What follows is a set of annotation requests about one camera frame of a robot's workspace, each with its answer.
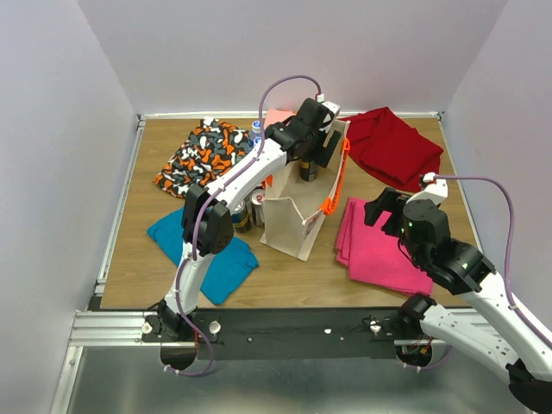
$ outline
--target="wooden table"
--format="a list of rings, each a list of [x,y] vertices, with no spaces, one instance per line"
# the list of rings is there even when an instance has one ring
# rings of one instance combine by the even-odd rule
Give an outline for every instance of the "wooden table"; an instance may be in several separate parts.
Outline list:
[[[230,120],[248,128],[252,120]],[[420,134],[445,148],[436,119],[405,119]],[[144,309],[162,299],[173,282],[175,266],[146,234],[149,226],[177,210],[183,200],[160,190],[153,179],[166,161],[186,140],[198,120],[147,120],[135,165],[129,196],[122,215],[109,275],[103,293],[104,309]],[[441,173],[454,173],[449,154],[441,157]],[[397,306],[405,296],[348,278],[348,269],[336,262],[336,237],[348,197],[374,199],[385,185],[347,164],[340,205],[326,217],[308,261],[302,262],[260,244],[262,229],[238,234],[249,244],[260,266],[232,293],[224,307],[298,306]],[[442,204],[455,238],[475,245],[460,189],[448,183],[448,199]],[[435,286],[433,298],[445,305],[464,305]],[[199,305],[214,306],[201,295]]]

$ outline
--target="dark red folded cloth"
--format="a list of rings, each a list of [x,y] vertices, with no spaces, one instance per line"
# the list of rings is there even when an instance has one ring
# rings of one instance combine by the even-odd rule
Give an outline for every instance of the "dark red folded cloth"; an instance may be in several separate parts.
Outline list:
[[[376,179],[401,191],[420,191],[420,175],[439,173],[442,148],[389,108],[343,118],[351,158]]]

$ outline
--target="magenta folded cloth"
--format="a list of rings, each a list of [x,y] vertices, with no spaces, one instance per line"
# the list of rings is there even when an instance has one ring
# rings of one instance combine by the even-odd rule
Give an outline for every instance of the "magenta folded cloth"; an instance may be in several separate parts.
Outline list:
[[[398,251],[397,238],[381,231],[391,215],[384,211],[373,227],[364,224],[365,200],[349,198],[337,236],[337,261],[349,277],[406,295],[431,294],[433,281]]]

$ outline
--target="blue cloth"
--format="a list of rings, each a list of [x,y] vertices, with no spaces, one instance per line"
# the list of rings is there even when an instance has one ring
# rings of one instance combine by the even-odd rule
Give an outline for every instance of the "blue cloth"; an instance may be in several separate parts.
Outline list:
[[[161,218],[147,229],[149,235],[157,242],[161,250],[172,260],[174,266],[180,263],[182,256],[182,213],[184,207]],[[221,304],[230,293],[242,284],[243,280],[259,266],[249,245],[232,237],[230,244],[215,256],[205,275],[201,292],[213,304]]]

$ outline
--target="patterned fabric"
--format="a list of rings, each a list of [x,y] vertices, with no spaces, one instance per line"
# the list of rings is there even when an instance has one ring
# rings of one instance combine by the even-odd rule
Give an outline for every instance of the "patterned fabric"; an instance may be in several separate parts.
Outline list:
[[[248,131],[205,117],[165,164],[154,183],[174,197],[184,198],[191,184],[209,184],[225,174],[248,152]]]

